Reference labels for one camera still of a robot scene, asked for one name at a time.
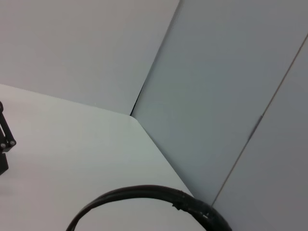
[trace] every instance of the white tabletop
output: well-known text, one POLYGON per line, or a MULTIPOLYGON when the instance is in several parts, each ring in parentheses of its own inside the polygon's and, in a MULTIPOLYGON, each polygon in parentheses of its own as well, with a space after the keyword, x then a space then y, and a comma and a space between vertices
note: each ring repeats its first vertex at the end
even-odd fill
MULTIPOLYGON (((120 187, 157 184, 189 193, 128 115, 5 85, 0 101, 17 141, 0 176, 2 231, 64 231, 88 202, 120 187)), ((76 230, 204 229, 169 203, 133 199, 91 211, 76 230)))

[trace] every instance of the white surface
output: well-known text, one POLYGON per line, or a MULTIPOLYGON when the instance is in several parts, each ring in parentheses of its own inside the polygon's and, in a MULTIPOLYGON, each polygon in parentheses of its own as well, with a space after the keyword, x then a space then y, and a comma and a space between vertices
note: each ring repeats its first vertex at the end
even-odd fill
POLYGON ((307 230, 308 43, 214 207, 235 231, 307 230))
POLYGON ((213 202, 308 31, 306 0, 183 0, 134 115, 213 202))
POLYGON ((0 83, 130 114, 179 0, 0 0, 0 83))
MULTIPOLYGON (((189 192, 140 124, 128 115, 0 85, 17 145, 0 176, 3 231, 64 231, 110 190, 157 184, 189 192)), ((203 230, 166 202, 114 202, 87 214, 78 231, 203 230)))

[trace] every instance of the black bracket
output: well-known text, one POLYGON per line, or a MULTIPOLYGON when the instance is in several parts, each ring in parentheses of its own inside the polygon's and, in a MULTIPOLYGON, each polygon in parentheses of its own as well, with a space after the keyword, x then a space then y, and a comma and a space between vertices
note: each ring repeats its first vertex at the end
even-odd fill
POLYGON ((9 169, 8 162, 6 160, 6 155, 11 148, 16 145, 16 140, 14 139, 11 130, 3 115, 3 104, 0 102, 0 175, 9 169))

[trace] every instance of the gray wall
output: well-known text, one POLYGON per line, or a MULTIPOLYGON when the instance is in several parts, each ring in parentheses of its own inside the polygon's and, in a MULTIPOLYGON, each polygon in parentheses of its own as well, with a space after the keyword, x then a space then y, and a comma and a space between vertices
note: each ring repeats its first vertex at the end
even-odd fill
POLYGON ((308 43, 214 203, 235 231, 307 230, 308 43))
POLYGON ((129 115, 179 0, 0 1, 0 83, 129 115))
POLYGON ((211 203, 308 31, 304 0, 184 0, 133 116, 211 203))

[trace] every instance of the black cord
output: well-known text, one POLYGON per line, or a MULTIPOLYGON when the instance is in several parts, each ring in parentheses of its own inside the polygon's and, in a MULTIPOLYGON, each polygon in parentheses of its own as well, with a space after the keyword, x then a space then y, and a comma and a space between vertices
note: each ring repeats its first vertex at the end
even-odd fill
POLYGON ((178 210, 181 209, 190 213, 207 231, 232 231, 226 220, 213 207, 182 191, 157 185, 126 187, 99 196, 74 217, 66 231, 74 231, 79 220, 93 208, 109 202, 132 198, 152 198, 167 201, 178 210))

